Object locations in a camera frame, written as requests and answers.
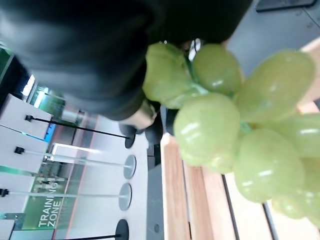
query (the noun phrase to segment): green grape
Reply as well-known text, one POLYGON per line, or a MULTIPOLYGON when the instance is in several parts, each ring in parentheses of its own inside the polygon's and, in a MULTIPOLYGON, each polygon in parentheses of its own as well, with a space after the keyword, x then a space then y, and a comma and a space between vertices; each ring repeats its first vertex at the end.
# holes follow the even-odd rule
POLYGON ((236 97, 241 119, 261 123, 291 112, 315 79, 307 53, 283 50, 259 65, 236 97))
POLYGON ((294 192, 304 182, 293 146, 269 129, 254 130, 242 138, 233 170, 239 192, 255 203, 294 192))
POLYGON ((185 100, 208 91, 193 82, 182 51, 170 44, 153 44, 146 54, 143 83, 146 97, 170 109, 179 109, 185 100))
POLYGON ((182 159, 191 166, 204 166, 219 174, 232 172, 234 156, 231 151, 216 152, 211 156, 200 157, 180 148, 180 154, 182 159))
POLYGON ((219 44, 203 46, 192 65, 199 83, 211 92, 233 96, 244 79, 236 57, 219 44))
POLYGON ((238 137, 240 115, 234 103, 219 93, 189 99, 174 121, 180 148, 199 156, 230 149, 238 137))
POLYGON ((320 114, 296 114, 282 121, 268 122, 273 129, 295 147, 300 157, 320 158, 320 114))
POLYGON ((200 156, 196 156, 194 154, 190 154, 188 151, 182 149, 181 147, 180 147, 179 151, 180 151, 180 155, 181 155, 182 160, 191 166, 200 167, 200 166, 210 162, 209 157, 200 157, 200 156))
POLYGON ((290 117, 296 115, 297 113, 299 113, 298 110, 297 110, 297 106, 294 106, 293 109, 284 112, 281 116, 278 116, 278 117, 274 118, 273 121, 274 122, 282 121, 284 119, 287 119, 287 118, 290 118, 290 117))
POLYGON ((306 216, 316 225, 320 223, 320 159, 304 158, 305 181, 292 197, 302 206, 306 216))
POLYGON ((306 216, 302 207, 289 196, 281 196, 272 199, 272 208, 291 219, 302 219, 306 216))
POLYGON ((205 166, 219 174, 228 174, 233 171, 233 166, 235 162, 235 156, 231 150, 226 150, 220 153, 214 154, 210 158, 210 162, 205 164, 205 166))

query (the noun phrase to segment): person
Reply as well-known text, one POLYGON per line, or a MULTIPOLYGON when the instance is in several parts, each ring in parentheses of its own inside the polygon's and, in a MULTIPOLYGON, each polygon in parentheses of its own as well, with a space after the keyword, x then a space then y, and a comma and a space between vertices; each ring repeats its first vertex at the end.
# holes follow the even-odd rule
MULTIPOLYGON (((220 44, 252 0, 1 0, 0 34, 41 85, 82 110, 145 130, 158 143, 159 103, 142 90, 148 45, 220 44)), ((177 111, 168 112, 167 128, 177 111)))

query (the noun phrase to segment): green sign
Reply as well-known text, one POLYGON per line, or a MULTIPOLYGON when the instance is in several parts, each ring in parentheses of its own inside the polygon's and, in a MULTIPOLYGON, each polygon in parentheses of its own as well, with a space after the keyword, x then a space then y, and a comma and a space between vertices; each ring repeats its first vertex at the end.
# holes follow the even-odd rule
POLYGON ((50 194, 64 194, 67 179, 62 177, 37 177, 32 191, 47 193, 47 197, 30 196, 25 208, 25 219, 22 230, 54 229, 63 204, 63 197, 52 197, 50 194))

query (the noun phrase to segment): wooden slat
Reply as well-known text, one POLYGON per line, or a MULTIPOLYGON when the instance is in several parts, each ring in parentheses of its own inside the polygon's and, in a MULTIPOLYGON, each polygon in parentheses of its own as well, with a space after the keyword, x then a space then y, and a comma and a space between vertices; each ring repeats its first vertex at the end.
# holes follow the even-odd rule
POLYGON ((233 173, 225 175, 240 239, 272 240, 261 204, 246 200, 238 191, 233 173))
POLYGON ((214 240, 202 168, 184 164, 184 177, 192 240, 214 240))
POLYGON ((190 240, 183 163, 168 133, 161 140, 161 168, 164 240, 190 240))
POLYGON ((215 240, 235 240, 234 227, 222 176, 206 168, 203 168, 202 172, 213 237, 215 240))
POLYGON ((316 64, 316 77, 309 91, 299 102, 298 107, 320 98, 320 37, 307 44, 301 50, 308 53, 314 60, 316 64))

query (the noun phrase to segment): grape stem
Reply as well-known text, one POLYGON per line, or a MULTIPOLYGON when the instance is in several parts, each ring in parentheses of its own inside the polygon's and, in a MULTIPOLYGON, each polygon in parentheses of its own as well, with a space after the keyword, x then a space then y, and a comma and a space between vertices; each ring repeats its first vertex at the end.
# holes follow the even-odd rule
POLYGON ((252 127, 245 121, 240 121, 240 130, 245 134, 249 134, 253 131, 252 127))
POLYGON ((186 62, 186 66, 187 66, 187 68, 188 68, 188 70, 189 70, 189 73, 190 73, 193 81, 198 84, 198 83, 199 83, 199 79, 198 79, 198 77, 197 77, 197 74, 196 74, 196 71, 195 71, 195 69, 194 69, 193 64, 192 64, 191 61, 190 61, 188 58, 186 58, 186 57, 185 57, 185 62, 186 62))
POLYGON ((197 91, 201 94, 201 95, 205 95, 210 93, 210 91, 208 91, 207 89, 205 89, 203 86, 201 86, 200 84, 197 83, 192 83, 191 86, 195 89, 197 89, 197 91))

